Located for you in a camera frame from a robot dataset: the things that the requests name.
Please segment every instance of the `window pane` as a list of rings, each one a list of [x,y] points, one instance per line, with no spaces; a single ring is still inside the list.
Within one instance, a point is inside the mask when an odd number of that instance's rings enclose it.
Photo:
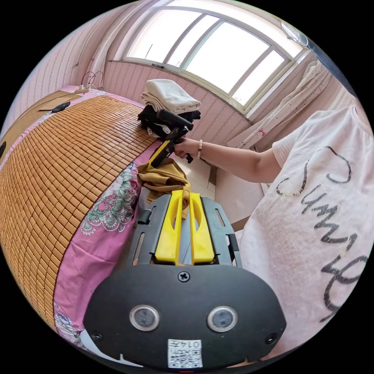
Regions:
[[[292,57],[295,57],[302,51],[302,47],[293,40],[287,39],[287,36],[280,28],[276,27],[266,19],[234,5],[220,3],[214,0],[174,0],[169,3],[168,6],[200,8],[227,15],[259,30],[278,43]]]
[[[163,10],[146,25],[128,57],[163,62],[173,44],[200,13]]]
[[[230,92],[268,45],[243,29],[223,23],[202,45],[187,71]]]
[[[279,68],[284,61],[276,51],[272,51],[264,60],[252,71],[233,95],[233,98],[244,105],[262,86],[263,83]]]
[[[194,44],[218,20],[219,18],[217,17],[205,16],[194,27],[192,27],[171,55],[168,64],[179,67]]]

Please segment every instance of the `bamboo sleeping mat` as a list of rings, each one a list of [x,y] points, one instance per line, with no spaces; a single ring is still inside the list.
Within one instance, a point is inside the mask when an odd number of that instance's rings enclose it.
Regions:
[[[0,170],[0,244],[27,300],[51,327],[62,256],[82,219],[118,174],[154,142],[140,108],[108,96],[47,118]]]

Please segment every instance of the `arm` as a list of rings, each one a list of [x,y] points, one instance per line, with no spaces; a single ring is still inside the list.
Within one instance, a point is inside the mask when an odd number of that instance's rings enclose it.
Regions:
[[[252,183],[272,183],[281,171],[272,149],[257,153],[246,149],[203,143],[200,157]]]

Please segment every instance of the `window frame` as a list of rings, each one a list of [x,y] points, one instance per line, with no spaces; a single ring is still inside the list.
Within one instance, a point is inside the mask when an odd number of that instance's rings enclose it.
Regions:
[[[273,41],[271,38],[260,32],[259,30],[245,24],[244,22],[241,22],[235,18],[226,16],[224,14],[214,12],[214,11],[207,11],[205,9],[200,8],[192,8],[192,7],[183,7],[183,6],[168,6],[168,3],[171,3],[173,0],[164,2],[161,4],[160,2],[156,5],[154,5],[151,9],[149,9],[147,17],[144,18],[142,23],[138,25],[137,32],[129,43],[127,44],[126,48],[123,51],[123,57],[120,61],[122,62],[134,62],[134,63],[140,63],[146,66],[153,66],[153,67],[163,67],[163,71],[171,72],[174,74],[177,74],[178,76],[185,78],[187,80],[190,80],[203,88],[213,92],[215,95],[226,101],[228,104],[236,108],[241,114],[247,115],[248,112],[253,108],[253,106],[263,97],[263,95],[269,90],[277,81],[282,79],[282,76],[290,69],[295,68],[300,60],[300,57],[305,54],[306,48],[302,47],[301,51],[295,56],[292,57],[287,51],[285,51],[280,45],[278,45],[275,41]],[[238,7],[240,9],[246,10],[250,12],[250,10],[247,10],[243,7]],[[135,58],[135,57],[128,57],[127,55],[131,51],[132,47],[138,40],[138,38],[141,36],[144,29],[147,27],[147,25],[152,21],[154,17],[159,14],[159,12],[163,10],[182,10],[182,11],[190,11],[190,12],[197,12],[200,13],[200,15],[184,30],[184,32],[179,36],[179,38],[176,40],[176,42],[173,44],[171,49],[169,50],[168,54],[166,55],[163,62],[157,62],[152,61],[148,59],[143,58]],[[179,43],[183,40],[183,38],[189,33],[189,31],[206,15],[217,17],[218,20],[215,22],[211,27],[209,27],[203,35],[200,36],[200,38],[196,41],[196,43],[192,46],[192,48],[189,50],[189,52],[186,54],[186,57],[181,62],[179,67],[170,65],[167,63],[171,55],[174,53],[176,48],[178,47]],[[266,17],[263,19],[267,22],[270,22],[269,17]],[[274,22],[271,22],[274,26],[279,28],[279,25],[276,24],[277,20],[274,19]],[[193,59],[193,57],[196,55],[196,53],[199,51],[199,49],[202,47],[203,43],[210,37],[210,35],[223,23],[230,23],[236,27],[239,27],[246,32],[249,32],[256,38],[260,39],[264,43],[266,43],[269,47],[265,50],[265,52],[244,72],[244,74],[241,76],[241,78],[235,83],[233,88],[230,90],[230,92],[225,92],[219,87],[215,86],[214,84],[206,81],[202,77],[199,77],[189,71],[186,70],[188,64]],[[248,101],[242,105],[237,100],[235,100],[232,95],[235,94],[237,89],[240,87],[240,85],[246,80],[246,78],[251,74],[251,72],[263,61],[263,59],[270,54],[272,51],[276,51],[281,57],[284,58],[284,62],[269,76],[269,78],[257,89],[257,91],[248,99]]]

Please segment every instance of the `black mount plate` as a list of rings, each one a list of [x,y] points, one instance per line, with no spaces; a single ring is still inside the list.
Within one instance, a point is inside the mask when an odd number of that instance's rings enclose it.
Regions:
[[[189,280],[178,280],[187,272]],[[140,331],[130,322],[130,312],[149,305],[159,314],[153,331]],[[237,313],[236,325],[227,332],[212,331],[210,311],[227,306]],[[114,358],[168,372],[168,339],[201,340],[202,368],[224,368],[266,356],[277,343],[286,321],[271,287],[256,275],[234,266],[136,265],[114,273],[95,290],[84,326],[98,349]]]

